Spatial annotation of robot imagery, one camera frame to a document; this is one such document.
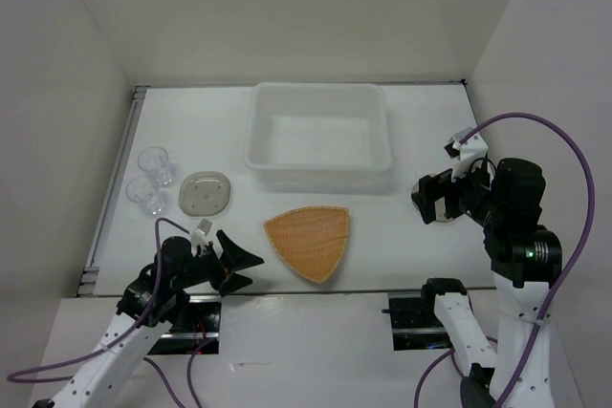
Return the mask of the clear square glass plate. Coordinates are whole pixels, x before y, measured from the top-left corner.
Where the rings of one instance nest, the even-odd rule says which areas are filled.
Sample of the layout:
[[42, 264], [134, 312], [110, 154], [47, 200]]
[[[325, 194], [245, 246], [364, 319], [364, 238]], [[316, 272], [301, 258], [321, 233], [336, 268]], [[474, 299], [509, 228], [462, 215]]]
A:
[[222, 212], [230, 202], [229, 178], [216, 171], [189, 175], [180, 187], [179, 207], [191, 217], [208, 217]]

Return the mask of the woven orange triangular basket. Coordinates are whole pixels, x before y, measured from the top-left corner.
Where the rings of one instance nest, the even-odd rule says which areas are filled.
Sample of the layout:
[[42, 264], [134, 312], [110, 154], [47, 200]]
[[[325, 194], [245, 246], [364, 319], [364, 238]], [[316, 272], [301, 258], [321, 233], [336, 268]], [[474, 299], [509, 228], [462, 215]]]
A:
[[290, 210], [263, 224], [278, 258], [314, 284], [334, 274], [348, 246], [350, 213], [346, 207], [307, 206]]

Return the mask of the clear glass cup front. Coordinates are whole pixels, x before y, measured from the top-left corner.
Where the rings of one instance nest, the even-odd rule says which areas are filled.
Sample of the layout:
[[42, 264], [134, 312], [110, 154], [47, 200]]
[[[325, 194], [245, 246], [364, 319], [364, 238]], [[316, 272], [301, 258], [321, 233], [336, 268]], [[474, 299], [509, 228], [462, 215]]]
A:
[[148, 215], [159, 216], [165, 210], [165, 199], [159, 185], [148, 175], [132, 179], [125, 188], [125, 195]]

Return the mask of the clear glass cup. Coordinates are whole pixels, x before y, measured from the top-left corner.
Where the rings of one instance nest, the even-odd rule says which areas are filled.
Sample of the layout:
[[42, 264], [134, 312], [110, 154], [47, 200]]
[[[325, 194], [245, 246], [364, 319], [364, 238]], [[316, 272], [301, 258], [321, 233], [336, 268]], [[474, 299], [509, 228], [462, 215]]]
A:
[[159, 185], [148, 175], [132, 179], [125, 188], [125, 195], [148, 215], [159, 216], [165, 210], [165, 199]]
[[174, 165], [161, 146], [147, 147], [138, 155], [138, 167], [152, 177], [159, 186], [170, 185], [175, 177]]

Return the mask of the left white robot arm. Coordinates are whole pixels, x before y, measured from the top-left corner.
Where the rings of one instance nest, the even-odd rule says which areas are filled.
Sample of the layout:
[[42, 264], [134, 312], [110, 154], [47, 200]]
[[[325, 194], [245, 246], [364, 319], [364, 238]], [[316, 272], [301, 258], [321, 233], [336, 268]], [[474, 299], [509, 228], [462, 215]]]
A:
[[179, 331], [190, 319], [188, 288], [208, 283], [221, 296], [252, 284], [242, 275], [264, 260], [216, 232], [222, 253], [213, 243], [196, 248], [183, 236], [158, 240], [154, 262], [142, 269], [124, 291], [104, 335], [65, 386], [36, 407], [112, 407], [134, 371], [169, 331]]

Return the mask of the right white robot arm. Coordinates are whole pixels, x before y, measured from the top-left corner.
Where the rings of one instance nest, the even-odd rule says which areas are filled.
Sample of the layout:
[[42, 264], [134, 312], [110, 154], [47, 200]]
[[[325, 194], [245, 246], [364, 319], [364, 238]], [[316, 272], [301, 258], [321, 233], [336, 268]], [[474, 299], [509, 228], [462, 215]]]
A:
[[425, 224], [465, 215], [480, 225], [498, 293], [497, 346], [478, 325], [463, 284], [430, 278], [423, 285], [419, 314], [445, 328], [461, 372], [465, 407], [551, 407], [550, 332], [542, 309], [560, 276], [558, 237], [539, 223], [546, 182], [541, 168], [521, 159], [504, 159], [489, 169], [474, 161], [465, 174], [450, 170], [422, 177], [411, 192]]

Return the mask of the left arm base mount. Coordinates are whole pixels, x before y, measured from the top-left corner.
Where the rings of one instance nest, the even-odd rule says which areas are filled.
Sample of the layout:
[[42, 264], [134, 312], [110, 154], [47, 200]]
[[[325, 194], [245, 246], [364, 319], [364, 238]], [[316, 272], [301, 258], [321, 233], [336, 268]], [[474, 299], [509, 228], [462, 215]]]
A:
[[162, 335], [149, 355], [219, 354], [222, 303], [220, 297], [196, 296], [186, 311]]

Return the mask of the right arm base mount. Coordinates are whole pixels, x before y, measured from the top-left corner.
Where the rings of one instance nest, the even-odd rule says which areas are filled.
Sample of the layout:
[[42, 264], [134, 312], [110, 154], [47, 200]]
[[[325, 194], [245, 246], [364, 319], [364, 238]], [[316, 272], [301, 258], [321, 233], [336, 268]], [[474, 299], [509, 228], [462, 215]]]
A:
[[465, 287], [453, 279], [433, 279], [420, 292], [391, 292], [382, 310], [390, 318], [394, 349], [445, 349], [452, 346], [486, 354], [490, 340], [480, 328]]

